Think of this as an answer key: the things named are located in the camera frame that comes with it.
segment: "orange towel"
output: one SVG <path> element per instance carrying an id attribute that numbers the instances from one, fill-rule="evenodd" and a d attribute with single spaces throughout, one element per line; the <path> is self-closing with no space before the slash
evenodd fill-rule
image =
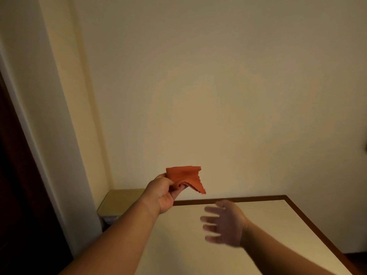
<path id="1" fill-rule="evenodd" d="M 197 192 L 206 194 L 199 178 L 199 171 L 201 171 L 200 166 L 166 168 L 166 177 L 175 183 L 172 186 L 173 189 L 178 189 L 181 184 L 186 184 Z"/>

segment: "beige wall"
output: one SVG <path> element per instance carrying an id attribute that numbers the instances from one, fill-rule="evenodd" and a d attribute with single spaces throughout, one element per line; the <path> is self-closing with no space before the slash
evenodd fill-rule
<path id="1" fill-rule="evenodd" d="M 201 165 L 367 249 L 367 0 L 75 0 L 115 188 Z"/>
<path id="2" fill-rule="evenodd" d="M 57 70 L 98 208 L 110 189 L 111 177 L 84 47 L 70 0 L 39 0 Z"/>
<path id="3" fill-rule="evenodd" d="M 0 71 L 71 252 L 77 255 L 102 231 L 39 2 L 0 4 Z"/>

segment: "right hand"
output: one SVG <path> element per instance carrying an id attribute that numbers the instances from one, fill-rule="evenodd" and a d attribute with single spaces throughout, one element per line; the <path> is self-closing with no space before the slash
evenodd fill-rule
<path id="1" fill-rule="evenodd" d="M 215 205 L 217 207 L 207 206 L 204 210 L 219 216 L 202 216 L 200 220 L 210 224 L 203 226 L 205 231 L 220 235 L 207 235 L 205 240 L 212 243 L 239 247 L 250 221 L 233 202 L 222 200 L 216 202 Z"/>

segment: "wooden table trim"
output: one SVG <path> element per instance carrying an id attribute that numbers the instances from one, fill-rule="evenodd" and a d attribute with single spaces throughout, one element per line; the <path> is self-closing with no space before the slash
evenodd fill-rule
<path id="1" fill-rule="evenodd" d="M 277 196 L 258 196 L 258 197 L 242 197 L 242 198 L 226 198 L 235 203 L 242 202 L 263 202 L 263 201 L 278 201 L 285 200 L 287 204 L 297 213 L 297 215 L 306 223 L 306 225 L 318 236 L 318 238 L 328 247 L 328 249 L 341 261 L 341 263 L 352 273 L 353 275 L 362 275 L 361 272 L 351 263 L 351 261 L 329 240 L 318 227 L 292 202 L 287 195 Z M 185 200 L 175 201 L 173 206 L 183 205 L 206 205 L 213 204 L 220 199 L 201 199 L 201 200 Z"/>

